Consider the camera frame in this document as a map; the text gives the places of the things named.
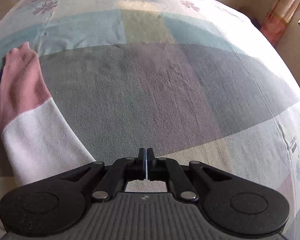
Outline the pink and white knit sweater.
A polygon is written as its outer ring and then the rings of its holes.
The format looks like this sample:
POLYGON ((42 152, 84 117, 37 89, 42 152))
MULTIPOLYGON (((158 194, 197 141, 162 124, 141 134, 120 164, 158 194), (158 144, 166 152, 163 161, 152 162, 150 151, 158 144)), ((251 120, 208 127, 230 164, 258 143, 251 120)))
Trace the pink and white knit sweater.
POLYGON ((0 135, 19 186, 95 160, 55 104, 38 55, 28 42, 5 56, 0 80, 0 135))

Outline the pastel patchwork bed sheet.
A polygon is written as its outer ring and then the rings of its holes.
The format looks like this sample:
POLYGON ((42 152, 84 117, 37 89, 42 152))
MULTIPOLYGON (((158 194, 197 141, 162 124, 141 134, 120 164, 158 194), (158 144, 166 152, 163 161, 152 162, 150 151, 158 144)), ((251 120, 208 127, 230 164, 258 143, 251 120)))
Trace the pastel patchwork bed sheet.
MULTIPOLYGON (((25 42, 95 160, 151 147, 271 187, 300 239, 300 87, 247 16, 215 0, 21 0, 0 21, 1 75, 25 42)), ((0 200, 18 186, 0 135, 0 200)))

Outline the left orange plaid curtain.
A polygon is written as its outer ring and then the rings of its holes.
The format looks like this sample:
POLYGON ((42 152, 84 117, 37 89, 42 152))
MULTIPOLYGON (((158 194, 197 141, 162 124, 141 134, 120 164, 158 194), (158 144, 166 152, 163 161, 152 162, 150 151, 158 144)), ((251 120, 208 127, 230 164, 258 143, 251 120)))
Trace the left orange plaid curtain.
POLYGON ((261 25, 261 33, 273 46, 283 35, 299 4, 300 0, 274 1, 261 25))

